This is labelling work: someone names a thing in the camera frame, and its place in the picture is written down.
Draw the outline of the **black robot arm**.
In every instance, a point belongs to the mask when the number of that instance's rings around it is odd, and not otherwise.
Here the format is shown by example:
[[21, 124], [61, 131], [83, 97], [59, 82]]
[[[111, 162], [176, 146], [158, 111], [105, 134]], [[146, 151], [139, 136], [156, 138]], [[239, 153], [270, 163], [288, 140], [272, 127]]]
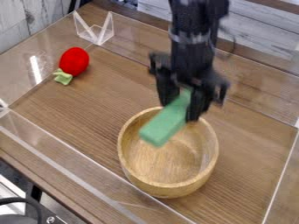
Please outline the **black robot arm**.
[[166, 106], [191, 91], [184, 120], [195, 122], [211, 104], [222, 104], [230, 81], [214, 68], [220, 20], [230, 13], [230, 0], [168, 0], [172, 22], [171, 51], [150, 53], [150, 74], [156, 80], [160, 103]]

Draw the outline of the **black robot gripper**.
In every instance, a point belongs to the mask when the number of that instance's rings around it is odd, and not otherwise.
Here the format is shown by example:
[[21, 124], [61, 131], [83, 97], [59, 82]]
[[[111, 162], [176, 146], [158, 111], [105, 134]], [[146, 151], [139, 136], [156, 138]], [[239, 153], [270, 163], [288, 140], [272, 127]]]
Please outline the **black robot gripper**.
[[195, 45], [172, 42], [171, 52], [150, 53], [148, 72], [156, 79], [159, 100], [167, 106], [180, 94], [180, 87], [191, 90], [186, 122], [196, 122], [212, 102], [222, 105], [230, 81], [214, 69], [215, 48], [208, 41]]

